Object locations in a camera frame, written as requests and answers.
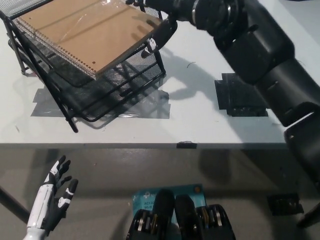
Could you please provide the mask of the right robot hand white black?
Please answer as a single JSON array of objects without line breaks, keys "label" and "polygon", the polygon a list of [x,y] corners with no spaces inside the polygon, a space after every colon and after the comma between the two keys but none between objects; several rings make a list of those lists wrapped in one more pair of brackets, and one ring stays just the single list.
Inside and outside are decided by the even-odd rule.
[{"label": "right robot hand white black", "polygon": [[147,23],[154,27],[151,37],[146,41],[146,47],[141,52],[143,59],[157,52],[170,40],[178,28],[178,21],[187,21],[187,18],[179,12],[181,0],[126,0],[127,5],[152,8],[158,12],[164,12],[168,16],[159,25],[149,20]]}]

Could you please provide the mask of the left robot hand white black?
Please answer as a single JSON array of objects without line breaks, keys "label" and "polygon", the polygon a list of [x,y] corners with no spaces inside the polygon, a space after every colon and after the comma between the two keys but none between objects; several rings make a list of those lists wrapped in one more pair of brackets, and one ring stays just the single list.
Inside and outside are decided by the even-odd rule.
[{"label": "left robot hand white black", "polygon": [[79,183],[71,176],[63,177],[70,164],[71,161],[63,155],[40,185],[28,218],[26,240],[45,239],[66,217]]}]

